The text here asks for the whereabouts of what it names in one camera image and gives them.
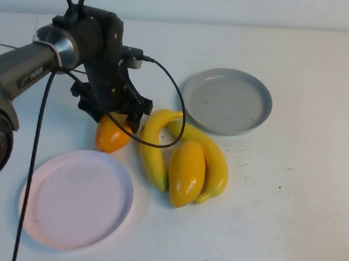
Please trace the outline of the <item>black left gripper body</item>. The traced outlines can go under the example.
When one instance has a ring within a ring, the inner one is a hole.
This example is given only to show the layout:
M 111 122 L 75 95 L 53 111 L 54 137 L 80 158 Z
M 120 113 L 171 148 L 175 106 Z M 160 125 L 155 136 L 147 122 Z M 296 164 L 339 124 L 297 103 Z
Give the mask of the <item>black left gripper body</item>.
M 79 97 L 78 108 L 98 122 L 104 110 L 122 115 L 150 115 L 152 100 L 140 95 L 130 80 L 128 70 L 141 67 L 143 51 L 121 47 L 111 57 L 100 55 L 84 63 L 88 81 L 75 82 L 70 88 L 72 96 Z

